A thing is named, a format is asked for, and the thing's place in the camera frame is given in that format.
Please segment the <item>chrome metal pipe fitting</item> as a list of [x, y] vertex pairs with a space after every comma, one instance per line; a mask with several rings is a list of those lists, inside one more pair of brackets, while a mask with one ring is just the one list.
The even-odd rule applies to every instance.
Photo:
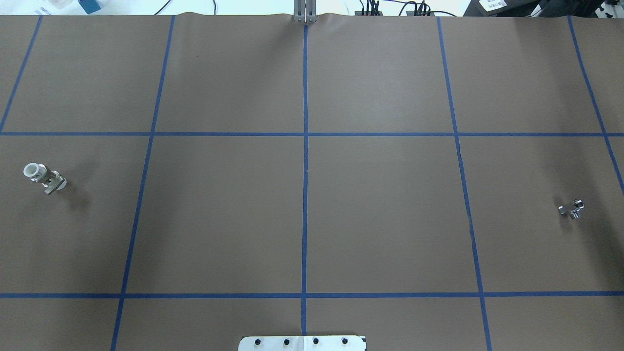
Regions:
[[578, 220], [580, 218], [580, 213], [584, 208], [585, 202], [580, 198], [576, 198], [570, 206], [566, 207], [565, 205], [559, 205], [559, 207], [557, 207], [557, 211], [561, 216]]

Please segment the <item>white PPR valve with handle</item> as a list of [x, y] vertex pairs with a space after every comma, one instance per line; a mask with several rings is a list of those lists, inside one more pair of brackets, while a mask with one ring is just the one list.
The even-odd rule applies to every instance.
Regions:
[[48, 195], [64, 189], [68, 183], [58, 171], [34, 162], [24, 166], [23, 174], [32, 182], [40, 183], [44, 187], [44, 193]]

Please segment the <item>blue box on desk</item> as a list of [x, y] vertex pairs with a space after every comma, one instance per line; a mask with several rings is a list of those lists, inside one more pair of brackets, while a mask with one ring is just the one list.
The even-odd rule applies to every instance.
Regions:
[[78, 4], [86, 14], [93, 14], [102, 9], [98, 0], [78, 0]]

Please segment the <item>aluminium frame post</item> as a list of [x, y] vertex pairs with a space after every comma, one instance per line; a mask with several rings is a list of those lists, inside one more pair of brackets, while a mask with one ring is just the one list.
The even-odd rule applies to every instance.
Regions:
[[311, 24], [318, 20], [316, 0], [294, 0], [293, 21], [299, 24]]

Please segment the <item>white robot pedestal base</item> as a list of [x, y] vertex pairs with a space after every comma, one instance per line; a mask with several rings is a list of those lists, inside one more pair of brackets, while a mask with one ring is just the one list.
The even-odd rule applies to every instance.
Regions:
[[244, 337], [239, 351], [366, 351], [366, 338], [358, 335], [292, 335]]

